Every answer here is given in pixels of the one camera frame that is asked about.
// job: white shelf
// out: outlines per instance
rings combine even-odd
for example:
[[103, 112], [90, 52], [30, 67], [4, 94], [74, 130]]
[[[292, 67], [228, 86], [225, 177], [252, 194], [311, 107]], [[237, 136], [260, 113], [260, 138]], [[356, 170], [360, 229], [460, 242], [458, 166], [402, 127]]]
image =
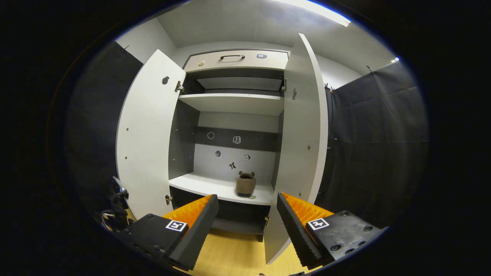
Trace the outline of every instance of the white shelf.
[[283, 97], [239, 93], [206, 93], [181, 95], [179, 100], [198, 111], [234, 112], [279, 116]]
[[216, 193], [218, 199], [257, 205], [271, 205], [273, 188], [270, 183], [256, 183], [252, 195], [255, 199], [238, 196], [235, 193], [235, 181], [214, 179], [193, 172], [169, 180], [169, 185], [191, 193], [209, 195]]

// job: open cabinet door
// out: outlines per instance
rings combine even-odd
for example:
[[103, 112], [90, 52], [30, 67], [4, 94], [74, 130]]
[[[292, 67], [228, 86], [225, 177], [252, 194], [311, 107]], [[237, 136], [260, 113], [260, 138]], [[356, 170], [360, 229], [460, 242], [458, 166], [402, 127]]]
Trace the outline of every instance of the open cabinet door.
[[116, 135], [116, 164], [128, 205], [138, 220], [172, 211], [168, 152], [172, 118], [186, 73], [160, 50], [138, 72], [121, 109]]
[[290, 244], [276, 208], [278, 192], [314, 203], [327, 151], [327, 104], [321, 69], [305, 36], [299, 33], [285, 68], [285, 110], [278, 177], [269, 221], [264, 228], [266, 263]]

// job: ceiling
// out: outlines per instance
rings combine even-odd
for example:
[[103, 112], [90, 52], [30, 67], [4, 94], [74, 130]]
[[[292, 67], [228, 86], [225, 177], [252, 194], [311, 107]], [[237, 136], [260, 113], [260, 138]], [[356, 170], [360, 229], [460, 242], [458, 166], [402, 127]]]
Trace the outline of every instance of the ceiling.
[[193, 0], [158, 17], [177, 48], [219, 41], [254, 41], [292, 47], [305, 34], [314, 52], [365, 75], [392, 54], [351, 22], [343, 27], [299, 7], [270, 0]]

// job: lower cabinet compartment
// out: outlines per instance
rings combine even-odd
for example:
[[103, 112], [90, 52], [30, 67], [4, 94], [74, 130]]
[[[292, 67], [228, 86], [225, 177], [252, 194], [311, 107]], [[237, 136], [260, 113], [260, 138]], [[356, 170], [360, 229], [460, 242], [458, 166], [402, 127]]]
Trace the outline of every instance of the lower cabinet compartment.
[[[174, 210], [203, 197], [175, 187], [170, 187], [170, 193]], [[261, 242], [266, 225], [265, 217], [269, 211], [270, 206], [268, 205], [218, 200], [218, 213], [212, 228], [236, 233], [255, 234]]]

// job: wooden floor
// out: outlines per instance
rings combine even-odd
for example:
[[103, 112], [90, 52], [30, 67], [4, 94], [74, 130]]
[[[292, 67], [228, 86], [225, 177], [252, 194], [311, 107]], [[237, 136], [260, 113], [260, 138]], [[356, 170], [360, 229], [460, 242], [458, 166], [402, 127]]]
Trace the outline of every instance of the wooden floor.
[[260, 273], [274, 276], [315, 270], [302, 267], [293, 244], [270, 265], [266, 265], [264, 254], [264, 242], [258, 242], [255, 235], [211, 229], [194, 270], [186, 273], [197, 276], [258, 276]]

